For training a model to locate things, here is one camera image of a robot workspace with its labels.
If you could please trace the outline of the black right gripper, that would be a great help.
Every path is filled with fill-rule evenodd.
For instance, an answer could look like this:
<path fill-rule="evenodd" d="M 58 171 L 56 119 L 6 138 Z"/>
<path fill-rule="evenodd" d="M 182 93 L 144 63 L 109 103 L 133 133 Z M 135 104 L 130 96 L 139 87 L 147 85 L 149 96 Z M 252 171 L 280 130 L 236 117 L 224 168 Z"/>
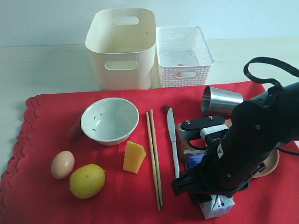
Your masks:
<path fill-rule="evenodd" d="M 231 126 L 218 147 L 194 169 L 197 179 L 193 171 L 186 172 L 172 181 L 173 193 L 190 192 L 193 204 L 211 201 L 210 194 L 233 195 L 245 188 L 279 142 L 279 133 L 269 126 Z"/>

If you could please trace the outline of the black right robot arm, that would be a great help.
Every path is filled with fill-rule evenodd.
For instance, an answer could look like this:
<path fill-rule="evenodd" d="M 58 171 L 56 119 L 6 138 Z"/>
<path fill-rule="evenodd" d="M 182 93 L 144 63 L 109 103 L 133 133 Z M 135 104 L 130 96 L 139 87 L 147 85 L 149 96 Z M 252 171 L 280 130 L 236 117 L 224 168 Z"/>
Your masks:
<path fill-rule="evenodd" d="M 242 102 L 233 109 L 231 121 L 226 127 L 225 119 L 215 115 L 179 125 L 188 140 L 201 138 L 207 149 L 200 164 L 173 180 L 175 195 L 197 194 L 205 202 L 211 195 L 231 198 L 247 189 L 273 149 L 299 138 L 298 83 Z"/>

